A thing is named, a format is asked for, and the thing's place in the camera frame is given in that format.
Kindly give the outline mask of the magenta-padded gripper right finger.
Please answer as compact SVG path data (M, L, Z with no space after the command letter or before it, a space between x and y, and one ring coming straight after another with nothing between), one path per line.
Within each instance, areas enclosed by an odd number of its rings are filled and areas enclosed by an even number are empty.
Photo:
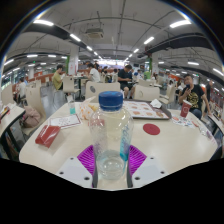
M166 175L166 171L154 156L146 156L135 146L130 146L127 166L127 186L143 187Z

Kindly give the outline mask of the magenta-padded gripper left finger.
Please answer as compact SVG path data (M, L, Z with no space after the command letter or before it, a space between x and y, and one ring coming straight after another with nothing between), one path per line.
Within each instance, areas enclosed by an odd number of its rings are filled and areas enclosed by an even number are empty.
M96 188L98 174L93 146L88 146L77 157L69 157L56 175L84 188Z

